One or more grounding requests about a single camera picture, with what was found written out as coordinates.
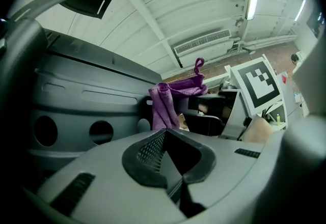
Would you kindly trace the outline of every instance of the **white ceiling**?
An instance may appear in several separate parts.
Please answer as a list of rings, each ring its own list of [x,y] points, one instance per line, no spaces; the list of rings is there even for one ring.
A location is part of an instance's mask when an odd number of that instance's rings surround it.
[[[32,0],[16,0],[9,16]],[[47,29],[83,39],[163,77],[181,70],[171,46],[212,30],[238,36],[248,0],[112,0],[102,20],[57,5],[37,18]],[[258,0],[243,40],[288,35],[302,0]]]

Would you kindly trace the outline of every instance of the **black and white marker board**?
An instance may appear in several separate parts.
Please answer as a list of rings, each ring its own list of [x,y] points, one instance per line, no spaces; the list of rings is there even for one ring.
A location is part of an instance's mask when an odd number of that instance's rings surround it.
[[[264,58],[231,67],[231,79],[242,89],[251,115],[282,99],[275,73]]]

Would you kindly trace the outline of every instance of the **purple towel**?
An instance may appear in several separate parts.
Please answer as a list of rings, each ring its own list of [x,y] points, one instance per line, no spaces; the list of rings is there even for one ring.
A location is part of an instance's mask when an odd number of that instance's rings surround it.
[[[199,96],[207,93],[203,85],[204,75],[199,68],[204,65],[203,58],[197,58],[194,72],[196,76],[172,83],[158,83],[149,90],[153,100],[153,130],[179,129],[178,115],[174,111],[173,98]]]

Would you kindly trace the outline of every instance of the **air conditioning vent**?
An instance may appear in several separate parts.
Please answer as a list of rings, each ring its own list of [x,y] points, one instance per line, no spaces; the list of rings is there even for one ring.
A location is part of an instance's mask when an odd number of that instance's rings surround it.
[[[191,52],[192,50],[195,50],[194,48],[197,48],[199,46],[204,47],[202,45],[208,44],[210,42],[220,43],[227,41],[229,40],[230,36],[231,34],[229,30],[217,31],[176,46],[174,48],[174,51],[178,56],[183,55]]]

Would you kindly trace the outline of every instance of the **circular hole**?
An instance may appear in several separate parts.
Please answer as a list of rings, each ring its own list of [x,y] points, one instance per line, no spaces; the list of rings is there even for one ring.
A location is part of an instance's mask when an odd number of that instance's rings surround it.
[[[90,138],[97,144],[101,145],[111,141],[113,137],[113,128],[106,121],[97,121],[90,128]]]
[[[50,117],[41,116],[34,123],[34,135],[41,145],[51,146],[57,140],[58,129]]]

